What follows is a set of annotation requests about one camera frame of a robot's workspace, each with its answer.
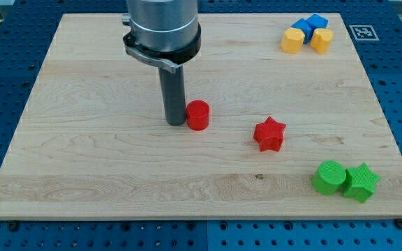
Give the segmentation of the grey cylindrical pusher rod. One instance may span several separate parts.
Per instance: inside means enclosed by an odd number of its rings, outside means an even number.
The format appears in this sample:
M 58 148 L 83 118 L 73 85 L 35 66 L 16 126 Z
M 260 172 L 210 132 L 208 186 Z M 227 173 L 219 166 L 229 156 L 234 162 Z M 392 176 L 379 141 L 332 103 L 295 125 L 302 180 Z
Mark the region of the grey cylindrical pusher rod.
M 158 74 L 166 121 L 171 126 L 180 126 L 186 121 L 184 67 L 179 67 L 174 73 L 159 68 Z

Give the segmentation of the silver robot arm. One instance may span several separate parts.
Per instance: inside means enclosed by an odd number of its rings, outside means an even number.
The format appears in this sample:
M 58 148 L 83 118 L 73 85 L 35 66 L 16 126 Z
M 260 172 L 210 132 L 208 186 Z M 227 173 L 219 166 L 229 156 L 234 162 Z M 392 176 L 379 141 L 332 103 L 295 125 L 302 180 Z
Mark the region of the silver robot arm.
M 200 51 L 202 28 L 197 0 L 127 0 L 122 23 L 127 55 L 158 69 L 165 118 L 171 126 L 186 121 L 184 64 Z

